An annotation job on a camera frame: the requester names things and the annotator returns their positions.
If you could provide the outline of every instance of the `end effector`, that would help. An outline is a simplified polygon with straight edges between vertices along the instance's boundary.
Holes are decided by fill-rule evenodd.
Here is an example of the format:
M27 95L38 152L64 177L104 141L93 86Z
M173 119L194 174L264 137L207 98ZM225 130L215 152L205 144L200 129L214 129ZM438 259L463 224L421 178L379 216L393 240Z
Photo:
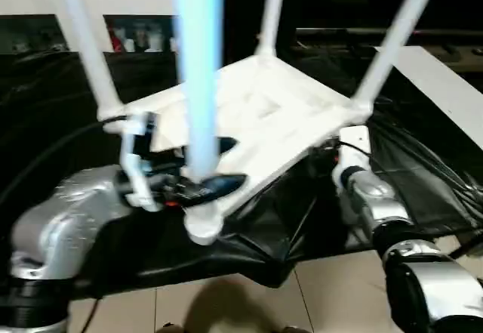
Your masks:
M342 130L342 141L369 152L367 128L345 129L351 128ZM334 182L381 257L394 322L405 332L483 331L479 281L419 231L394 189L372 172L367 156L344 148Z

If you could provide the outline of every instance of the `black cloth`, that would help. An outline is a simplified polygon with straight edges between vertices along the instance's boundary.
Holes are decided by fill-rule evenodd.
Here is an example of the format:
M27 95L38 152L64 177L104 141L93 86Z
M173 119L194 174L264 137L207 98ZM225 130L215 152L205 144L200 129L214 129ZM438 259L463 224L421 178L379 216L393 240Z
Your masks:
M107 54L124 102L177 83L170 54ZM350 95L366 60L323 53L293 65ZM93 122L94 99L76 54L1 56L0 187L45 147ZM443 236L481 227L483 152L404 76L393 71L368 122L373 155L424 232ZM35 170L3 206L2 266L7 272L12 223L55 185L87 167L118 161L119 138L101 130L79 138ZM77 296L241 273L260 284L283 283L295 263L370 248L340 213L331 182L335 151L308 157L226 219L210 246L192 243L183 212L133 211L100 234L77 282Z

